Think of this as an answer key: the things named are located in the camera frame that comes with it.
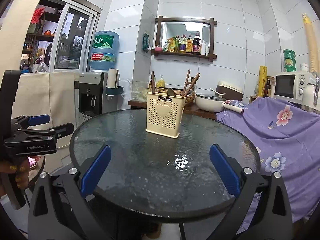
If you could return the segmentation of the left hand yellow nails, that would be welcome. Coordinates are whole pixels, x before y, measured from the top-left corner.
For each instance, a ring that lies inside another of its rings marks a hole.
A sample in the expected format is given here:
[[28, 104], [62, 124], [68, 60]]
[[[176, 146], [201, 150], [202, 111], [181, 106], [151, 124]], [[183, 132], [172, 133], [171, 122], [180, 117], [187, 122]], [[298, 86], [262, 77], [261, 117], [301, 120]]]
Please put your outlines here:
[[1, 160], [0, 172], [4, 174], [14, 174], [17, 187], [26, 189], [29, 185], [30, 164], [28, 159], [24, 159], [19, 165], [14, 165], [9, 161]]

